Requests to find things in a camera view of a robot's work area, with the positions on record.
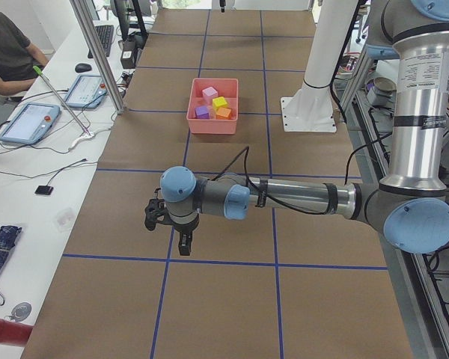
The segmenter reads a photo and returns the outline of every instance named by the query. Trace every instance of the orange cube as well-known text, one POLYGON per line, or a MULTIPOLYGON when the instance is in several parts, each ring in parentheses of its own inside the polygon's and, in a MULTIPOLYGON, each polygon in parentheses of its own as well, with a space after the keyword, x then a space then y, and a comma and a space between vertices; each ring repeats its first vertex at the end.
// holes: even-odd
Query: orange cube
POLYGON ((220 107, 216 111, 217 120, 229 120, 231 119, 231 110, 229 108, 220 107))

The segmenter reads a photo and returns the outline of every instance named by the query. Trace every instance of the robotic arm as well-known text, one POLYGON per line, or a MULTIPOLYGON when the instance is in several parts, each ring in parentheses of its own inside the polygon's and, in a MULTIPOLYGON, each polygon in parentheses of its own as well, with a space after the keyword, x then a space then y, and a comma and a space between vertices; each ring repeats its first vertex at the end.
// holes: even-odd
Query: robotic arm
POLYGON ((249 204, 256 203, 362 221, 410 253, 445 245, 449 206, 438 173, 448 101, 449 0, 374 0, 367 41, 378 53, 381 46, 382 54, 392 45, 400 56, 391 161, 378 186, 235 174, 208 180, 175 167, 162 175, 163 199, 156 191, 145 209, 147 229, 172 225, 180 233, 180 254, 189 255, 200 213, 243 219, 249 204))

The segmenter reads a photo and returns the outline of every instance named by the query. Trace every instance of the floor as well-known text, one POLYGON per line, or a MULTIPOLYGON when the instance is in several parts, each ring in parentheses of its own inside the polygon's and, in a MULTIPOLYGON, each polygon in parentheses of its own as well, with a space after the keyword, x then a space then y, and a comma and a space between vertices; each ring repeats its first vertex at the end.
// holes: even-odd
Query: floor
MULTIPOLYGON (((281 122, 314 29, 308 12, 160 13, 23 359, 412 358, 378 237, 361 223, 202 215, 190 257, 170 227, 143 226, 165 169, 211 177, 247 145, 255 176, 343 183, 343 124, 323 134, 281 122), (189 132, 196 77, 239 80, 235 135, 189 132)), ((355 162, 350 174, 360 180, 355 162)))

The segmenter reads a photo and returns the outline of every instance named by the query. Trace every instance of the person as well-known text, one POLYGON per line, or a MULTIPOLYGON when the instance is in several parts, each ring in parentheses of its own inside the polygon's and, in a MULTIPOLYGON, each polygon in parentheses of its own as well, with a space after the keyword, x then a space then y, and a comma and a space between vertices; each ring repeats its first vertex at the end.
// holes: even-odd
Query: person
POLYGON ((0 12, 0 94, 28 90, 37 78, 33 66, 43 69, 47 63, 43 52, 0 12))

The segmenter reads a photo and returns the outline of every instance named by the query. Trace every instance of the yellow cube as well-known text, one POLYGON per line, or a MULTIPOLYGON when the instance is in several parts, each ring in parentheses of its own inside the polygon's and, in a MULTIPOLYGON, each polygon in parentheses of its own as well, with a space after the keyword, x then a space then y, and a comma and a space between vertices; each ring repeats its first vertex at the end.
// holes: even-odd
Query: yellow cube
POLYGON ((229 108, 220 107, 216 112, 217 120, 229 120, 231 119, 231 110, 229 108))
POLYGON ((218 108, 227 108, 227 101, 223 96, 213 99, 213 110, 218 111, 218 108))

